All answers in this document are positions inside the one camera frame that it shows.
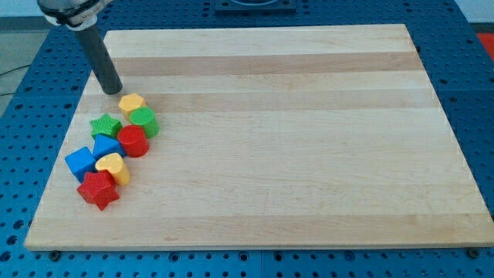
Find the white robot end-effector flange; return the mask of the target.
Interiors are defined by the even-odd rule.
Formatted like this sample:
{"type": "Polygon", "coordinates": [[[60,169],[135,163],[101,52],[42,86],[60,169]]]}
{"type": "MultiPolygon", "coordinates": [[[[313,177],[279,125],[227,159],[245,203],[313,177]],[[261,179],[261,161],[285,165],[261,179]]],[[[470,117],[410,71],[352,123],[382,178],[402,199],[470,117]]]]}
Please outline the white robot end-effector flange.
{"type": "Polygon", "coordinates": [[[37,0],[48,22],[81,31],[97,22],[97,14],[113,0],[37,0]]]}

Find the grey cylindrical pointer rod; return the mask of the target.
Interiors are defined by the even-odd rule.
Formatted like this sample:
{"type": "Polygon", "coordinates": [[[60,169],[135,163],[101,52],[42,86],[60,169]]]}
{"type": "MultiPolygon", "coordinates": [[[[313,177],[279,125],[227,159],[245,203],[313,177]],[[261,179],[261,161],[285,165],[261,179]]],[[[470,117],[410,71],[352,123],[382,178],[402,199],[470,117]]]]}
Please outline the grey cylindrical pointer rod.
{"type": "Polygon", "coordinates": [[[106,95],[119,93],[123,89],[123,84],[99,29],[92,25],[86,29],[75,31],[75,36],[103,92],[106,95]]]}

